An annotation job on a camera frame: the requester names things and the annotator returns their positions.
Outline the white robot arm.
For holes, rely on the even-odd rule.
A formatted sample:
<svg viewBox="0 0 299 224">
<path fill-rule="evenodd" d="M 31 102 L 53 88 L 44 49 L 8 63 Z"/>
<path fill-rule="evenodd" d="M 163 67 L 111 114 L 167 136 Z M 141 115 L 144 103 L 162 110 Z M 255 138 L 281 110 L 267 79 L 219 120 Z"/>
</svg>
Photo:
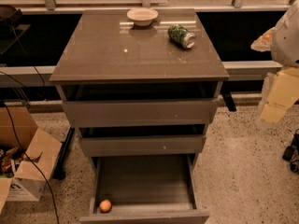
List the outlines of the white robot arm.
<svg viewBox="0 0 299 224">
<path fill-rule="evenodd" d="M 282 65 L 279 72 L 267 75 L 259 103 L 259 121 L 274 125 L 299 100 L 299 1 L 250 48 L 270 51 L 272 60 Z"/>
</svg>

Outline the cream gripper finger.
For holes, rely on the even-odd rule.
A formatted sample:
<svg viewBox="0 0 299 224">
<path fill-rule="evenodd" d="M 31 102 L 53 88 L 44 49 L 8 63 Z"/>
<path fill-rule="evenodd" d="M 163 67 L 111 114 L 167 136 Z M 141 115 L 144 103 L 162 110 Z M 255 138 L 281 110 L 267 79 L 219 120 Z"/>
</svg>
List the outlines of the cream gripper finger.
<svg viewBox="0 0 299 224">
<path fill-rule="evenodd" d="M 276 74 L 268 73 L 259 103 L 259 118 L 268 124 L 277 124 L 299 100 L 299 69 L 285 68 Z"/>
</svg>

